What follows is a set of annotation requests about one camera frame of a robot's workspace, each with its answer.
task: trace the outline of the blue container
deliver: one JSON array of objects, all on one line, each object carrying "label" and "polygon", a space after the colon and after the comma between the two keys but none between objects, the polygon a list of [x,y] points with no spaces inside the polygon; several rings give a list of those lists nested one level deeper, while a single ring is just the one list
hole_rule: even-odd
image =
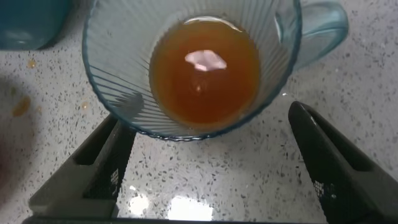
[{"label": "blue container", "polygon": [[0,0],[0,50],[35,50],[60,32],[71,0]]}]

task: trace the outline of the spill stain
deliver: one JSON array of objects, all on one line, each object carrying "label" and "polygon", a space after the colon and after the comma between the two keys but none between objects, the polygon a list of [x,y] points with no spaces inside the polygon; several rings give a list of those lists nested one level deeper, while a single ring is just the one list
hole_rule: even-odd
[{"label": "spill stain", "polygon": [[34,68],[34,67],[36,67],[36,62],[35,62],[35,60],[33,60],[33,59],[28,60],[28,61],[27,61],[27,67],[28,67],[28,68]]},{"label": "spill stain", "polygon": [[24,96],[12,110],[12,116],[18,117],[24,115],[30,107],[30,97]]},{"label": "spill stain", "polygon": [[11,87],[11,96],[15,96],[17,93],[17,89],[15,87]]},{"label": "spill stain", "polygon": [[88,102],[87,102],[87,101],[84,101],[84,102],[81,104],[81,108],[82,108],[82,110],[87,109],[87,108],[88,108]]}]

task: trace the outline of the ribbed glass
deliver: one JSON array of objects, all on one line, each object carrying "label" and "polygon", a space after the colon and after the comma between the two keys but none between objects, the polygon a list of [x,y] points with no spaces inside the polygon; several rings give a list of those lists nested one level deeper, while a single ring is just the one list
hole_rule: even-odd
[{"label": "ribbed glass", "polygon": [[[242,27],[261,60],[259,92],[248,112],[224,129],[203,132],[170,119],[149,85],[150,58],[169,28],[197,16]],[[293,0],[94,1],[83,37],[83,60],[95,93],[113,115],[152,137],[189,141],[228,132],[261,112],[280,91],[297,57],[301,35]]]}]

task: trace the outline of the amber liquid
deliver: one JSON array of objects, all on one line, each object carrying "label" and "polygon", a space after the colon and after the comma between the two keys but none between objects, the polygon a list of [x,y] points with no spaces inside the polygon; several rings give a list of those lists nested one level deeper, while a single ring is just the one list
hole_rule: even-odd
[{"label": "amber liquid", "polygon": [[158,43],[150,85],[172,119],[196,129],[221,128],[254,100],[259,69],[256,46],[245,31],[225,21],[193,19]]}]

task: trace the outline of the quartz countertop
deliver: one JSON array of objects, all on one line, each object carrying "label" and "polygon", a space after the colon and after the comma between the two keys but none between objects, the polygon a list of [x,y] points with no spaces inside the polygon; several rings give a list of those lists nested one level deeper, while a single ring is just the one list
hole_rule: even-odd
[{"label": "quartz countertop", "polygon": [[[118,198],[120,217],[326,222],[287,119],[315,108],[398,179],[398,2],[343,1],[348,38],[294,72],[250,123],[214,139],[170,142],[138,134]],[[81,59],[85,2],[58,42],[0,52],[0,222],[31,214],[32,194],[108,112]],[[26,114],[12,109],[25,96]]]}]

